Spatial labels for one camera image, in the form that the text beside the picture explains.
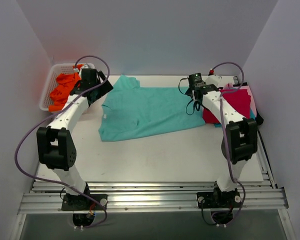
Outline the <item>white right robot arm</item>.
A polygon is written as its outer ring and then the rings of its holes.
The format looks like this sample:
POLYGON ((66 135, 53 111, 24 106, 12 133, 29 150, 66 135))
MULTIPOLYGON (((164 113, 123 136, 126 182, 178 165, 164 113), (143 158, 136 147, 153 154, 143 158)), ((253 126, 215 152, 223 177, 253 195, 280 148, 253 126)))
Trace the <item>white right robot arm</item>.
POLYGON ((188 90, 194 107, 209 110, 221 123, 223 139, 221 151, 227 160, 228 175, 221 175, 216 181, 218 190, 212 193, 213 203, 224 206, 230 201, 229 192, 235 191, 238 180, 247 161, 257 152, 257 122, 240 114, 226 97, 236 97, 239 89, 219 89, 221 77, 209 75, 206 80, 200 73, 188 76, 188 90))

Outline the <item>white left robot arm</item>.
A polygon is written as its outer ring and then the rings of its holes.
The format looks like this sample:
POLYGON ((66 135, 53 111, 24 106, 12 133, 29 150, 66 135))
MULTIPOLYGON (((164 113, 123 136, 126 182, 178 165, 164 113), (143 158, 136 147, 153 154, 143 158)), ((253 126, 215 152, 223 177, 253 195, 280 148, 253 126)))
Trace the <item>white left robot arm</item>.
POLYGON ((113 86, 102 71, 81 68, 78 80, 67 97, 62 110, 46 127, 36 132, 39 162, 52 170, 66 184, 66 193, 73 197, 73 204, 80 210, 90 206, 88 184, 80 176, 75 162, 77 150, 72 131, 82 114, 91 104, 109 93, 113 86))

